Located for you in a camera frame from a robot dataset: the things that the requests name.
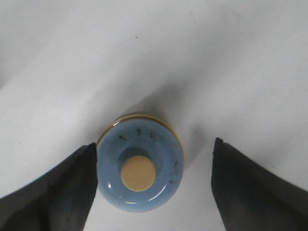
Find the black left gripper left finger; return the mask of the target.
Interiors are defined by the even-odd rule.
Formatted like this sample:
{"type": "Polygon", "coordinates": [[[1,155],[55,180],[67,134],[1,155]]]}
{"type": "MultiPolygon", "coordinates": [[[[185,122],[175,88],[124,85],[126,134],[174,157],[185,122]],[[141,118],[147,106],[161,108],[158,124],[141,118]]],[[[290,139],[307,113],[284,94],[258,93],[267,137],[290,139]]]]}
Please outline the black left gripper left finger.
{"type": "Polygon", "coordinates": [[[81,231],[97,190],[94,143],[81,146],[56,167],[1,198],[2,231],[81,231]]]}

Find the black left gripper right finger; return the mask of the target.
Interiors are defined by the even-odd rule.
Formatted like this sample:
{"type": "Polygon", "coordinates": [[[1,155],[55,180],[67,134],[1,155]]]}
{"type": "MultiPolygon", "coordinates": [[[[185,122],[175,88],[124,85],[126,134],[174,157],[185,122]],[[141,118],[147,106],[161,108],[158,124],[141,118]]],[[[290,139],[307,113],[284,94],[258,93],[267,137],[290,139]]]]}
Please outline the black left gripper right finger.
{"type": "Polygon", "coordinates": [[[228,231],[306,231],[308,192],[216,138],[212,193],[228,231]]]}

